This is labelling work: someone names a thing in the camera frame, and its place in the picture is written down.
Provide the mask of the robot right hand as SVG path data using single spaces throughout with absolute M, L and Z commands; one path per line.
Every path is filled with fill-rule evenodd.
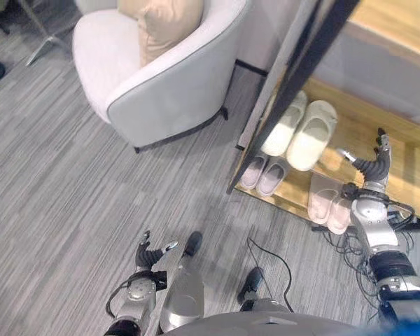
M 377 147 L 374 148 L 375 160 L 356 157 L 343 148 L 337 148 L 336 151 L 363 175 L 365 182 L 382 182 L 386 185 L 391 167 L 390 138 L 385 130 L 379 127 L 375 140 L 377 143 Z

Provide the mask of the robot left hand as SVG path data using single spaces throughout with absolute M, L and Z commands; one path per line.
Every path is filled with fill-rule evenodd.
M 170 241 L 162 248 L 150 250 L 148 248 L 150 245 L 150 236 L 151 231 L 145 231 L 136 250 L 135 263 L 137 270 L 151 270 L 152 266 L 154 266 L 163 255 L 179 245 L 178 241 Z

